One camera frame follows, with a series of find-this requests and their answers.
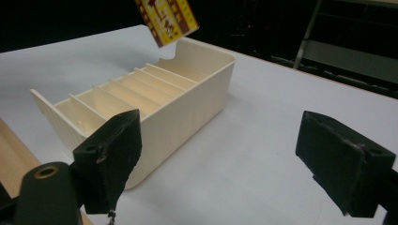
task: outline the cream-colored tray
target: cream-colored tray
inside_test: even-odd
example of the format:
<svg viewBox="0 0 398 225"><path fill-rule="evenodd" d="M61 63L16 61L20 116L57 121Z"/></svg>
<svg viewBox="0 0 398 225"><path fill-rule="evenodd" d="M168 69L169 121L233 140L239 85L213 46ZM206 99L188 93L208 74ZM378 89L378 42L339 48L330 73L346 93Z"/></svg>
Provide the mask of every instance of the cream-colored tray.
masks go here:
<svg viewBox="0 0 398 225"><path fill-rule="evenodd" d="M144 180L224 105L236 58L182 38L176 57L94 86L56 104L31 93L70 150L113 115L140 109L143 151L126 188Z"/></svg>

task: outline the storage bin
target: storage bin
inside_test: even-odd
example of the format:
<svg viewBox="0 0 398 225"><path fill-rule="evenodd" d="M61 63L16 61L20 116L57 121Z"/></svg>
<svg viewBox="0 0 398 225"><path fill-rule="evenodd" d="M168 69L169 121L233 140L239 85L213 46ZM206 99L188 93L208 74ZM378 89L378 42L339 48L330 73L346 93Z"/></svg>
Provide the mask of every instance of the storage bin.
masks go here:
<svg viewBox="0 0 398 225"><path fill-rule="evenodd" d="M182 38L174 59L136 68L54 105L31 93L70 150L113 115L140 109L143 151L126 184L133 188L223 108L235 61L229 52Z"/></svg>

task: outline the wooden board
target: wooden board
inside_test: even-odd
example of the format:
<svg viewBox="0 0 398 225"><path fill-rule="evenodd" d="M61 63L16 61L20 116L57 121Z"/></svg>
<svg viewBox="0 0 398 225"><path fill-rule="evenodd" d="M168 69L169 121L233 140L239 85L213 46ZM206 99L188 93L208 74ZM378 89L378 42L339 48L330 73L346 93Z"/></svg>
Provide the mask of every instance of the wooden board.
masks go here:
<svg viewBox="0 0 398 225"><path fill-rule="evenodd" d="M19 195L23 176L40 165L38 159L0 118L0 182L8 195ZM82 213L84 225L92 225L87 215Z"/></svg>

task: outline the white plastic box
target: white plastic box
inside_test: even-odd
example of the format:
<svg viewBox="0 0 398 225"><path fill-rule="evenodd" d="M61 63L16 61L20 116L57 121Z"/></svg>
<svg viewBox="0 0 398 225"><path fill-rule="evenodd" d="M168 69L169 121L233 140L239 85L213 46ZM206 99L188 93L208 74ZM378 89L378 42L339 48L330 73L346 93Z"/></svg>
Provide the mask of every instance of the white plastic box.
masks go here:
<svg viewBox="0 0 398 225"><path fill-rule="evenodd" d="M51 104L31 93L70 150L113 115L140 109L143 151L126 188L133 188L207 123L224 105L236 58L229 52L182 38L176 57Z"/></svg>

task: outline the tabletop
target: tabletop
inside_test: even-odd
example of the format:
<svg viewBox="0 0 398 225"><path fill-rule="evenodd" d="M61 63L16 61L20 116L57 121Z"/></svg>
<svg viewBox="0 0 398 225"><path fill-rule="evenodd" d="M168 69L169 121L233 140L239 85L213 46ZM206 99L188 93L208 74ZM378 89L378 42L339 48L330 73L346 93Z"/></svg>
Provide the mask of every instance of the tabletop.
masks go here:
<svg viewBox="0 0 398 225"><path fill-rule="evenodd" d="M175 47L159 49L140 25L1 53L0 116L41 163L72 162L29 89L56 103L145 63L172 58ZM381 224L381 207L375 218L344 217L295 148L302 113L313 111L396 154L398 101L234 54L224 109L123 193L116 223ZM89 217L95 224L106 222L106 216Z"/></svg>

